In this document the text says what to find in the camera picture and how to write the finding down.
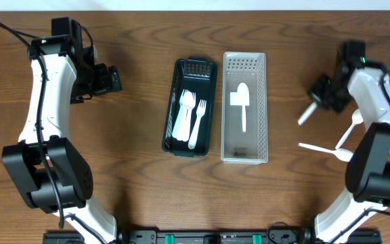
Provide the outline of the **white plastic spoon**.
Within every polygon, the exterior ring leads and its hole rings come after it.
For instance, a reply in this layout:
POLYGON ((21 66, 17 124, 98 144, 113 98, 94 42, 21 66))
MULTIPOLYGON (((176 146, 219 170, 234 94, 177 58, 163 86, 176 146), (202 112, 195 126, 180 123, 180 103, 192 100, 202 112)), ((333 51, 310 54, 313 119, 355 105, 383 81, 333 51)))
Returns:
POLYGON ((337 142, 337 145, 335 146, 336 149, 339 149, 343 144, 344 142, 346 141, 346 139, 349 137, 350 133, 352 132, 353 128, 356 126, 356 125, 359 125, 361 123, 364 122, 364 119, 363 119, 363 116, 360 112, 360 109, 356 109, 352 116, 351 116, 351 125, 348 127, 348 129, 345 131, 345 133, 342 135, 342 137, 340 138, 340 140, 337 142))
POLYGON ((186 138, 186 124, 188 123, 188 113, 192 110, 196 102, 196 96, 191 91, 187 91, 183 97, 183 112, 179 120, 179 129, 177 130, 177 139, 183 141, 186 138))
POLYGON ((318 107, 317 103, 316 102, 312 102, 307 107, 307 109, 303 112, 303 114, 299 117, 299 119, 297 121, 298 125, 304 124, 304 122, 306 122, 306 120, 308 120, 308 118, 313 114, 313 112, 315 111, 315 109, 317 107, 318 107))
POLYGON ((250 105, 249 90, 246 83, 240 83, 237 92, 239 103, 242 106, 242 131, 246 132, 246 107, 250 105))

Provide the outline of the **white plastic spoon lowest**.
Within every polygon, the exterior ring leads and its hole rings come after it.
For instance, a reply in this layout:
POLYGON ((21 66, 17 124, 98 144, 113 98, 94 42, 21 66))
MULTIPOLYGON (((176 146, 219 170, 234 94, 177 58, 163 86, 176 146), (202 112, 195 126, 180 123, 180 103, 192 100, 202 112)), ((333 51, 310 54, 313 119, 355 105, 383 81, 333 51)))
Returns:
POLYGON ((310 150, 315 150, 323 153, 329 153, 334 155, 337 159, 344 162, 349 162, 353 156, 353 153, 350 150, 344 149, 344 148, 338 148, 334 150, 330 150, 327 148, 322 148, 319 146, 311 145, 311 144, 305 144, 305 143, 299 143, 300 147, 307 148, 310 150))

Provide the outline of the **white plastic fork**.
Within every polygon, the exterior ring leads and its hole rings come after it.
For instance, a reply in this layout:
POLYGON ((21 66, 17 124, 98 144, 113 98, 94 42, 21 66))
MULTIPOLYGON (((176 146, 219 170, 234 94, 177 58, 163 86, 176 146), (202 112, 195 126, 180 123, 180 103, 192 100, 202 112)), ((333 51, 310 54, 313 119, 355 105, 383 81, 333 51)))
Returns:
POLYGON ((196 94, 190 92, 190 103, 186 105, 186 118, 183 123, 183 128, 181 132, 181 140, 187 142, 190 138, 190 126, 192 120, 192 110, 196 105, 196 94))

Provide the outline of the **pale green plastic fork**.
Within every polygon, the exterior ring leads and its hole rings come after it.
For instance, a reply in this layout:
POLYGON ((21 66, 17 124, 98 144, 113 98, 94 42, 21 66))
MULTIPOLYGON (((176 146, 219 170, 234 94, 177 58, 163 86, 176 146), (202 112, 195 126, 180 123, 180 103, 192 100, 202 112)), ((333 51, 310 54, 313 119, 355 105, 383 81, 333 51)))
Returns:
POLYGON ((185 97, 186 92, 187 92, 187 90, 184 89, 182 91, 180 99, 179 99, 179 112, 177 114, 177 118, 175 120, 175 124, 174 124, 173 131, 172 131, 172 136, 174 138, 178 137, 179 127, 180 127, 180 123, 181 123, 181 117, 182 117, 183 109, 184 109, 183 101, 184 101, 184 97, 185 97))

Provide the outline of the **white plastic fork angled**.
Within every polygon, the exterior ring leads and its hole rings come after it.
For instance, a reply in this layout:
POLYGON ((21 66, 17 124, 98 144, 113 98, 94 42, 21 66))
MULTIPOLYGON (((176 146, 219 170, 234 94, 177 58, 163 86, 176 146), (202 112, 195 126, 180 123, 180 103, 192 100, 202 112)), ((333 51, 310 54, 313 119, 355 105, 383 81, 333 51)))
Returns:
POLYGON ((196 142, 198 139, 199 127, 200 127, 200 121, 205 114, 206 106, 207 106, 207 101, 200 100, 198 107, 197 107, 197 110, 196 110, 196 122, 194 124, 194 128, 192 130, 192 133, 190 135, 190 139, 188 142, 188 148, 190 150, 194 149, 196 146, 196 142))

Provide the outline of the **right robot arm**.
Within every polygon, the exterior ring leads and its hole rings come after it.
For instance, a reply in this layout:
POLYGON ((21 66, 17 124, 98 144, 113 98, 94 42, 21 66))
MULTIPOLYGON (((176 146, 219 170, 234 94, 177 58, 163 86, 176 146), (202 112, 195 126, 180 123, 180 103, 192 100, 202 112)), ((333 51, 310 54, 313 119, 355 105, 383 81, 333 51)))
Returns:
POLYGON ((347 162, 345 189, 314 218, 306 243, 347 243, 375 214, 390 216, 390 69, 366 58, 367 43, 348 40, 338 46, 334 77, 322 75, 308 95, 314 108, 341 113, 354 100, 366 133, 347 162))

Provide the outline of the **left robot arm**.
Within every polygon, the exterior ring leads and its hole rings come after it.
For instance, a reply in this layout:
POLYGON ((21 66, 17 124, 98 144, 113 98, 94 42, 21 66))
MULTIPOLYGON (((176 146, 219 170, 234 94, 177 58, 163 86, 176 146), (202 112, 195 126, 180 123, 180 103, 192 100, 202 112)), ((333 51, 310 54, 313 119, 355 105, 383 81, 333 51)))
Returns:
POLYGON ((69 17, 54 18, 51 34, 18 30, 27 48, 33 82, 30 106, 18 142, 5 146, 2 162, 29 208, 71 225, 82 243, 122 243, 117 219, 93 195, 91 168, 70 141, 70 106, 121 90, 117 67, 98 62, 88 30, 69 17))

